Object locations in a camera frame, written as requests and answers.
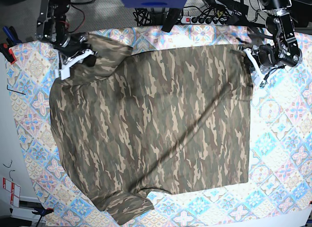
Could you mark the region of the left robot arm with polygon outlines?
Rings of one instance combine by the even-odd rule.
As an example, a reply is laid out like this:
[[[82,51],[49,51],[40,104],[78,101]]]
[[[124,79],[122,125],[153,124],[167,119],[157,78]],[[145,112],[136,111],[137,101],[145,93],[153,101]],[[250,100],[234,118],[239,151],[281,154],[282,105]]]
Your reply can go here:
[[[294,25],[288,8],[291,0],[258,0],[260,10],[267,13],[266,29],[272,34],[274,45],[259,46],[256,54],[259,63],[271,68],[276,65],[296,67],[302,62],[302,51],[298,47]]]

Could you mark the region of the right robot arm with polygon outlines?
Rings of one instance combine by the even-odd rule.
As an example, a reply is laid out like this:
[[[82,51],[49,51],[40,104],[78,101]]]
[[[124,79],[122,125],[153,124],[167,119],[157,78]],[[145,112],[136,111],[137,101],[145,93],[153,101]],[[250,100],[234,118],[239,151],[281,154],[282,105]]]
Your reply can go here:
[[[87,43],[87,33],[78,33],[77,29],[70,30],[70,23],[66,21],[66,13],[74,8],[82,13],[83,19],[78,27],[85,21],[85,13],[78,6],[94,3],[95,0],[85,2],[72,2],[71,0],[41,0],[40,14],[37,19],[36,38],[43,43],[51,44],[58,50],[60,63],[68,65],[71,61],[91,49]]]

